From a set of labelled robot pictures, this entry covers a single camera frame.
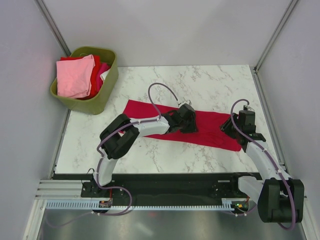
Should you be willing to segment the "crimson red t shirt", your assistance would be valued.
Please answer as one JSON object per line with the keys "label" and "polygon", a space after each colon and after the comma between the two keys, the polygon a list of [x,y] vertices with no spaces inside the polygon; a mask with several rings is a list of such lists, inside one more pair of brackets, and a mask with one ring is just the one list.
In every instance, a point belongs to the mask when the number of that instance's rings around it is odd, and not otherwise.
{"label": "crimson red t shirt", "polygon": [[[151,103],[129,100],[123,111],[129,118],[144,119],[157,115],[157,111]],[[154,134],[150,138],[191,143],[206,147],[224,149],[233,152],[239,152],[242,147],[237,141],[220,130],[220,126],[230,117],[227,113],[214,111],[195,112],[195,121],[198,132],[183,134],[180,131],[170,134]]]}

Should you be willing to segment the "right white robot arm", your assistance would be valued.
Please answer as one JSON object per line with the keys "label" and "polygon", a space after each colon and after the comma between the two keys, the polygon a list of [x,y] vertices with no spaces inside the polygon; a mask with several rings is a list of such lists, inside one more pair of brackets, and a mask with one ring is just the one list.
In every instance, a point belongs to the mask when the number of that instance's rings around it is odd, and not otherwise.
{"label": "right white robot arm", "polygon": [[256,132],[255,119],[255,112],[245,106],[220,126],[223,133],[241,145],[262,178],[241,176],[229,184],[229,191],[235,197],[249,196],[256,203],[264,223],[300,223],[303,220],[304,184],[292,178],[275,161],[265,137]]}

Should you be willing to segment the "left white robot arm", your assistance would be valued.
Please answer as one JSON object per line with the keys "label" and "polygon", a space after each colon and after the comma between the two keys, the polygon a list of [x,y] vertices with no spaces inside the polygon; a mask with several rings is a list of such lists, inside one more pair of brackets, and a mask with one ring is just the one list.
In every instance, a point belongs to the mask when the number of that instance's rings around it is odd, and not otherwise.
{"label": "left white robot arm", "polygon": [[100,160],[93,174],[92,191],[99,197],[110,191],[109,183],[117,164],[124,157],[138,138],[151,135],[196,133],[196,111],[187,103],[177,110],[158,113],[149,118],[129,118],[122,113],[117,116],[100,134],[100,143],[96,150]]}

